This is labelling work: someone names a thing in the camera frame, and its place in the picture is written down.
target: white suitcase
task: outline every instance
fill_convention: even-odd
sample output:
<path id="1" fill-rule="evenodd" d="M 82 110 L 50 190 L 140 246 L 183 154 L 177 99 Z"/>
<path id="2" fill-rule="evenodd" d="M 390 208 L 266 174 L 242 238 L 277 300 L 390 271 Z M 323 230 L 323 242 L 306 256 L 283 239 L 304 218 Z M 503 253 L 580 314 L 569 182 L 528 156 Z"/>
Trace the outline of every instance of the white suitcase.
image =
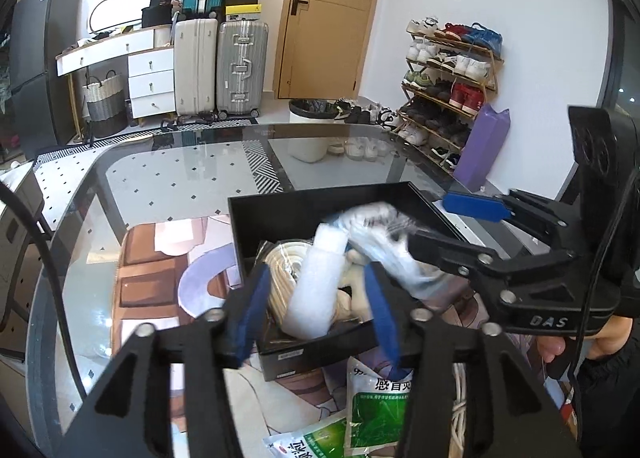
<path id="1" fill-rule="evenodd" d="M 178 115 L 213 112 L 216 107 L 217 36 L 217 19 L 191 19 L 176 24 L 174 78 Z"/>

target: person's arm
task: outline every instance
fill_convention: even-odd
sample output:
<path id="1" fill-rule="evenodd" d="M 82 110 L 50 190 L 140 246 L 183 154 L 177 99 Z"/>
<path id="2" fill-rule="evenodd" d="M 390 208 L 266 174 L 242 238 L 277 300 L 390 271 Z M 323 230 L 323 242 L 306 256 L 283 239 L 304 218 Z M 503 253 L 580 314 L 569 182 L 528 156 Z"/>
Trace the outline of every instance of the person's arm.
<path id="1" fill-rule="evenodd" d="M 633 322 L 634 320 L 628 317 L 612 316 L 602 330 L 596 335 L 587 337 L 587 339 L 593 340 L 593 345 L 591 345 L 587 358 L 599 359 L 617 352 L 629 339 Z M 565 348 L 562 337 L 539 336 L 536 338 L 536 344 L 538 352 L 545 362 L 553 361 L 564 352 Z"/>

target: trash can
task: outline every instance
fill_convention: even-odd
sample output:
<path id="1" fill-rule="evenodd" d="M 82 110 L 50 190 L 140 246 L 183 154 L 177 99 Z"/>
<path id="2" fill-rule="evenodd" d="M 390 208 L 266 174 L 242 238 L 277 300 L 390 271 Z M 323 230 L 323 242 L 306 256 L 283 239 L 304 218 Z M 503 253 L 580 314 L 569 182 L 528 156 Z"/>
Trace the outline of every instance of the trash can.
<path id="1" fill-rule="evenodd" d="M 333 124 L 338 115 L 328 101 L 322 99 L 291 99 L 289 101 L 290 124 Z M 302 162 L 312 164 L 326 155 L 328 138 L 292 138 L 288 153 Z"/>

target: door handle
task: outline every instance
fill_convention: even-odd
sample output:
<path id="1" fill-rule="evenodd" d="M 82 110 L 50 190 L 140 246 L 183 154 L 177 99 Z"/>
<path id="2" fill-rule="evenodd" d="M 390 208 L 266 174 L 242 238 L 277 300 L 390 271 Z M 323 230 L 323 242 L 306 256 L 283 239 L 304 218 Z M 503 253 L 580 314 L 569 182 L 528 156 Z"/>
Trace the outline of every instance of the door handle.
<path id="1" fill-rule="evenodd" d="M 296 16 L 298 14 L 298 5 L 308 5 L 308 1 L 303 0 L 293 0 L 291 4 L 291 15 Z"/>

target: nike shoe box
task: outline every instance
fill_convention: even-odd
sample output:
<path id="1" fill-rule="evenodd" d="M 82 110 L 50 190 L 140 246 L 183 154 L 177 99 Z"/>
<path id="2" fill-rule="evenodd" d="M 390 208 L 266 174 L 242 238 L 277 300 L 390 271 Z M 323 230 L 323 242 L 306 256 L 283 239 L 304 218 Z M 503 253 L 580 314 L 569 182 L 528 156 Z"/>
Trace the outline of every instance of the nike shoe box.
<path id="1" fill-rule="evenodd" d="M 320 223 L 352 207 L 374 202 L 387 202 L 428 228 L 461 240 L 432 205 L 437 197 L 423 193 L 428 194 L 401 182 L 230 198 L 228 210 L 241 281 L 246 282 L 256 257 L 265 253 L 265 243 L 309 240 Z M 268 381 L 306 374 L 357 356 L 378 346 L 378 340 L 372 321 L 357 320 L 335 323 L 324 337 L 297 340 L 282 332 L 267 311 L 256 345 L 264 380 Z"/>

